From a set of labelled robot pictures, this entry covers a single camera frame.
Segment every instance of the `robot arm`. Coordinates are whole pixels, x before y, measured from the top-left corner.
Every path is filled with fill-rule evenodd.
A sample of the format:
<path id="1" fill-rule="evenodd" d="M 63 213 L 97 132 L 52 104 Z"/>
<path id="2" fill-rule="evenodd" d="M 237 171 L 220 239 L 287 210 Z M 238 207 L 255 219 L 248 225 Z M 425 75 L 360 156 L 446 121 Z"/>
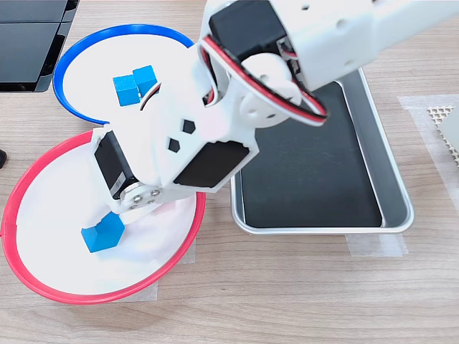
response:
<path id="1" fill-rule="evenodd" d="M 118 214 L 217 192 L 257 155 L 256 128 L 322 125 L 311 91 L 458 12 L 459 1 L 208 1 L 200 40 L 132 105 L 135 120 L 94 131 L 101 192 Z"/>

